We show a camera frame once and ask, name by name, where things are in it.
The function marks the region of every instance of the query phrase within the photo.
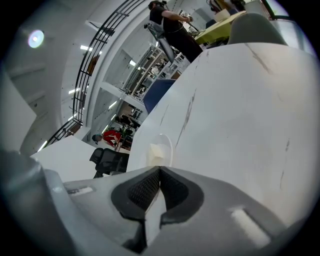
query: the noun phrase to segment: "black shirt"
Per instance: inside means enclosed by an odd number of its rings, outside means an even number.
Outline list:
[[[153,21],[161,25],[162,19],[164,19],[163,29],[165,32],[169,32],[169,33],[176,32],[183,27],[182,23],[178,20],[171,20],[166,17],[162,17],[161,14],[163,13],[163,11],[167,11],[167,10],[161,6],[154,7],[150,11],[150,21]]]
[[[129,118],[126,115],[122,115],[121,117],[122,117],[122,119],[121,119],[122,123],[127,124],[127,125],[131,124]]]

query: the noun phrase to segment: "office chair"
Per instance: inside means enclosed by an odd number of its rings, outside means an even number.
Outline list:
[[[112,172],[125,173],[128,160],[128,154],[116,152],[109,148],[97,148],[90,157],[90,161],[96,164],[95,170],[98,172],[94,176],[95,178],[100,178],[102,174],[111,175]]]
[[[228,45],[239,43],[287,45],[269,20],[257,13],[246,13],[233,21]]]
[[[154,109],[170,87],[174,84],[174,79],[158,79],[146,92],[143,102],[148,114]]]

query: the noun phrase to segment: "yellow desk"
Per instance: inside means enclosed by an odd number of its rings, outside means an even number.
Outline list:
[[[205,31],[200,33],[196,38],[196,42],[201,45],[204,43],[212,43],[218,38],[229,37],[231,33],[231,22],[240,15],[246,13],[246,11],[240,11],[229,18],[219,21],[216,24],[208,27]]]

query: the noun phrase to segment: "beige plastic part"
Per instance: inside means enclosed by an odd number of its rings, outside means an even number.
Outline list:
[[[150,144],[146,157],[148,166],[160,166],[163,159],[164,153],[161,147],[156,144]]]

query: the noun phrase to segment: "scratch mark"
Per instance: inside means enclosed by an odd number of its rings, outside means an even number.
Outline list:
[[[163,116],[162,116],[162,118],[161,118],[160,126],[161,126],[161,124],[162,124],[162,121],[163,121],[163,120],[164,120],[164,118],[165,118],[165,115],[166,115],[166,113],[167,113],[167,109],[168,109],[168,107],[169,107],[169,104],[168,104],[168,106],[166,106],[166,109],[165,109],[165,111],[164,111],[164,114],[163,114]]]
[[[268,68],[268,66],[267,66],[267,65],[264,63],[264,61],[259,57],[259,55],[258,55],[256,52],[254,52],[247,43],[245,43],[244,45],[249,48],[249,50],[250,50],[250,51],[252,52],[252,54],[253,54],[253,57],[261,64],[261,66],[268,72],[268,74],[269,74],[269,75],[272,75],[273,72]]]
[[[283,170],[282,170],[282,174],[281,174],[281,178],[280,178],[280,190],[282,190],[282,180],[283,180],[284,175],[285,175],[286,165],[287,165],[287,155],[285,156],[284,166],[283,166]]]
[[[184,124],[182,126],[181,131],[180,131],[180,134],[179,134],[178,140],[177,140],[177,142],[175,144],[175,147],[177,147],[177,145],[178,145],[178,143],[180,141],[181,134],[186,129],[186,126],[187,126],[187,124],[189,122],[189,118],[190,118],[190,114],[191,114],[191,110],[192,110],[192,105],[193,105],[193,103],[195,101],[195,97],[196,97],[196,91],[197,91],[197,89],[194,90],[193,96],[191,97],[191,100],[189,102],[189,106],[188,106],[188,109],[187,109],[186,114],[185,114]]]
[[[197,63],[196,66],[195,66],[194,75],[196,75],[196,71],[197,71],[197,68],[198,68],[198,66],[199,66],[199,63],[200,63],[200,58],[198,57],[198,63]]]
[[[282,175],[281,175],[281,178],[280,178],[280,189],[281,190],[282,190],[282,179],[283,179],[284,175],[285,175],[285,169],[283,169]]]
[[[288,142],[286,143],[285,152],[288,152],[289,145],[290,145],[290,138],[288,139]]]
[[[280,97],[279,92],[277,92],[276,94],[278,95],[279,101],[284,102],[284,101],[282,100],[282,98]]]
[[[288,152],[289,145],[290,145],[290,138],[288,138],[288,141],[286,143],[285,152]],[[280,190],[282,190],[282,180],[283,180],[284,175],[285,175],[285,169],[286,169],[286,165],[287,165],[287,160],[288,160],[288,155],[286,154],[285,155],[285,160],[284,160],[284,166],[283,166],[283,170],[282,170],[282,174],[281,174],[281,178],[280,178]]]

